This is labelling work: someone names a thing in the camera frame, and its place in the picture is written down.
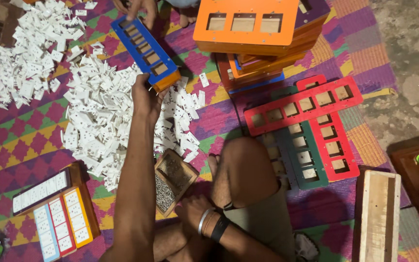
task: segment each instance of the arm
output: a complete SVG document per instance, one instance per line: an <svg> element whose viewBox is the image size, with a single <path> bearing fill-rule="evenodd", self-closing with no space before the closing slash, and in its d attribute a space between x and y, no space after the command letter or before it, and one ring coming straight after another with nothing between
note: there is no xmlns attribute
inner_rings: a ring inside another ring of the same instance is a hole
<svg viewBox="0 0 419 262"><path fill-rule="evenodd" d="M211 208L211 204L204 196L192 196L182 201L182 206L175 208L176 214L188 228L198 230L203 213ZM203 221L202 234L211 237L216 222L221 217L217 212L210 212ZM274 251L258 242L233 224L224 231L219 243L240 261L271 261L284 262Z"/></svg>
<svg viewBox="0 0 419 262"><path fill-rule="evenodd" d="M148 92L141 74L132 87L134 113L114 210L113 246L104 261L153 261L156 191L153 134L166 92Z"/></svg>

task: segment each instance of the bare foot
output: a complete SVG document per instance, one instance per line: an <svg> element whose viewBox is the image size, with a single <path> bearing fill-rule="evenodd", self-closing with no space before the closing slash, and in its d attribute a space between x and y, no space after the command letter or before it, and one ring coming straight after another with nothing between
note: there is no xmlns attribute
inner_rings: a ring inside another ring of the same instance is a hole
<svg viewBox="0 0 419 262"><path fill-rule="evenodd" d="M210 168L209 171L211 172L211 177L213 178L213 181L216 178L216 172L218 171L218 165L219 165L220 160L221 160L221 157L219 155L208 156L208 166Z"/></svg>
<svg viewBox="0 0 419 262"><path fill-rule="evenodd" d="M196 15L198 14L198 8L180 8L180 26L182 28L188 27L196 21Z"/></svg>

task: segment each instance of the shorts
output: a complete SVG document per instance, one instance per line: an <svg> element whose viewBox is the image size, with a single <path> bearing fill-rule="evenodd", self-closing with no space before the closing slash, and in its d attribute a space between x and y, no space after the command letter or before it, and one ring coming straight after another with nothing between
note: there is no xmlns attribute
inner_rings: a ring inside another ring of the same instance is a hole
<svg viewBox="0 0 419 262"><path fill-rule="evenodd" d="M224 207L224 215L288 262L296 261L294 236L283 188L267 199L244 208L233 208L230 203Z"/></svg>

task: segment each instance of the wrist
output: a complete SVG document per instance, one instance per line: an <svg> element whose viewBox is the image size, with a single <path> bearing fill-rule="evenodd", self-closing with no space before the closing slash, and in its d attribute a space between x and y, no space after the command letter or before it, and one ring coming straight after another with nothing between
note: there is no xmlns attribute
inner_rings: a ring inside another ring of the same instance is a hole
<svg viewBox="0 0 419 262"><path fill-rule="evenodd" d="M205 237L208 237L208 238L211 237L214 227L216 226L216 223L218 222L220 217L221 215L214 211L207 215L207 217L205 218L203 222L203 225L204 225L203 235Z"/></svg>

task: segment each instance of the black wristband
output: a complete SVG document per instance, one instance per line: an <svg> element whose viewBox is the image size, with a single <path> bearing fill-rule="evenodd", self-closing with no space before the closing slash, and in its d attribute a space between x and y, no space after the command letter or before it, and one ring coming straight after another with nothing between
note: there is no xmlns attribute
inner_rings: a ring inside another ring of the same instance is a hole
<svg viewBox="0 0 419 262"><path fill-rule="evenodd" d="M225 216L221 215L221 217L216 222L214 226L213 232L211 234L211 239L219 243L219 240L226 231L227 226L230 224L230 220L227 219Z"/></svg>

